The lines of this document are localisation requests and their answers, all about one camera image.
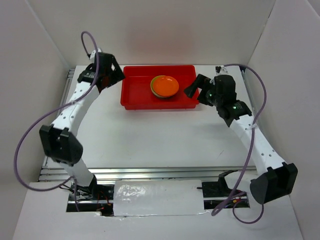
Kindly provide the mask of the orange plate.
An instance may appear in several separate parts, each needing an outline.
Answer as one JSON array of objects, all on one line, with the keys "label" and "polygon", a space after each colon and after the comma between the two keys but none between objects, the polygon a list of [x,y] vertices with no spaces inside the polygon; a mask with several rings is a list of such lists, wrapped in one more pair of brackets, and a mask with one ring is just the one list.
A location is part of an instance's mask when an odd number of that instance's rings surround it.
[{"label": "orange plate", "polygon": [[155,80],[153,88],[157,94],[169,98],[179,91],[180,86],[175,78],[165,75]]}]

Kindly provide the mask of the green plate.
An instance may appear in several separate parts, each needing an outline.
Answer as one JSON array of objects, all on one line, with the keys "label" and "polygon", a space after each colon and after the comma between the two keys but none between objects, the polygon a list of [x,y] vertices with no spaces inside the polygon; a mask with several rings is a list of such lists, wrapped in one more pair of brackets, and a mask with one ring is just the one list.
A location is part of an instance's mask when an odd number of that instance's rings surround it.
[{"label": "green plate", "polygon": [[150,89],[151,89],[151,92],[153,93],[153,95],[155,95],[157,98],[164,99],[164,98],[165,98],[164,96],[159,95],[159,94],[156,93],[156,91],[154,90],[154,82],[155,82],[155,80],[157,80],[158,78],[161,78],[161,77],[164,77],[164,75],[155,76],[155,77],[151,80],[151,82],[150,82]]}]

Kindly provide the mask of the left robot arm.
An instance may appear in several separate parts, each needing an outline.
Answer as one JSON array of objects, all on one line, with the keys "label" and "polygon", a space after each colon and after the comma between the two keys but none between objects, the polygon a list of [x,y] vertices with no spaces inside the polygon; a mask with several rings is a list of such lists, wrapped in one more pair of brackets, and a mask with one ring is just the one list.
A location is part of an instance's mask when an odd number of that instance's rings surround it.
[{"label": "left robot arm", "polygon": [[82,159],[84,148],[77,139],[80,124],[101,91],[122,81],[125,75],[115,56],[100,52],[78,76],[75,90],[60,115],[39,130],[44,153],[76,181],[77,189],[88,200],[97,197],[96,176]]}]

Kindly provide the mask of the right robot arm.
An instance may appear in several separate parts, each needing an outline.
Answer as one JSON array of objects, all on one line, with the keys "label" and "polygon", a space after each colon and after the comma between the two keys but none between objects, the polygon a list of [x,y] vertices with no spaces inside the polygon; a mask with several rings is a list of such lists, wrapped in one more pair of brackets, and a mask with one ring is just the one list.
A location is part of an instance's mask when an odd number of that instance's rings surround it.
[{"label": "right robot arm", "polygon": [[221,74],[210,79],[198,74],[184,93],[192,98],[198,89],[201,90],[197,97],[199,103],[216,107],[218,115],[251,151],[250,159],[258,173],[249,185],[253,198],[259,204],[266,204],[289,195],[294,188],[298,169],[294,163],[287,164],[276,153],[254,122],[250,108],[237,99],[234,78]]}]

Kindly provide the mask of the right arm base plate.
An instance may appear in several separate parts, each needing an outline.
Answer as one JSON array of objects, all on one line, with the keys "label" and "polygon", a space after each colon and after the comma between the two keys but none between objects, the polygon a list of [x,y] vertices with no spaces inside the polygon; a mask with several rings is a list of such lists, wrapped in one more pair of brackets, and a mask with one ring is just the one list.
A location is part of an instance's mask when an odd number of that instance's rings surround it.
[{"label": "right arm base plate", "polygon": [[205,199],[226,199],[232,191],[226,184],[218,181],[202,182],[196,189],[202,190]]}]

